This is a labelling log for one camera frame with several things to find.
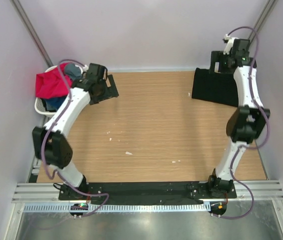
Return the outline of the black t shirt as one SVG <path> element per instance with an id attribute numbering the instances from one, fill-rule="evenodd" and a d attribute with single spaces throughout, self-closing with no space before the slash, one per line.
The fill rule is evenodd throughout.
<path id="1" fill-rule="evenodd" d="M 238 90 L 232 74 L 210 72 L 196 68 L 194 71 L 192 99 L 238 107 Z"/>

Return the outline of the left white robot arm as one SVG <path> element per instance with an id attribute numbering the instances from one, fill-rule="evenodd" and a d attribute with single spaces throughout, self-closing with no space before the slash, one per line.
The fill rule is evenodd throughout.
<path id="1" fill-rule="evenodd" d="M 73 150 L 67 136 L 87 105 L 117 98 L 119 92 L 114 77 L 108 73 L 106 66 L 96 63 L 84 65 L 79 61 L 74 63 L 81 66 L 84 75 L 68 84 L 61 66 L 56 66 L 67 89 L 67 96 L 48 122 L 32 130 L 32 139 L 35 157 L 42 161 L 48 178 L 52 180 L 58 175 L 64 185 L 70 188 L 70 194 L 75 199 L 82 200 L 90 196 L 89 188 L 86 177 L 72 160 Z"/>

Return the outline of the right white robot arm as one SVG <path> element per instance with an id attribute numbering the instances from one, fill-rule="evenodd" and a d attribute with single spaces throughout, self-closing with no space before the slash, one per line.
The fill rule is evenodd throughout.
<path id="1" fill-rule="evenodd" d="M 237 87 L 238 107 L 226 125 L 228 146 L 219 165 L 208 178 L 207 192 L 212 198 L 223 198 L 235 191 L 234 175 L 250 144 L 268 125 L 270 110 L 264 108 L 256 83 L 257 64 L 250 57 L 250 41 L 225 35 L 223 51 L 211 53 L 211 70 L 231 74 Z"/>

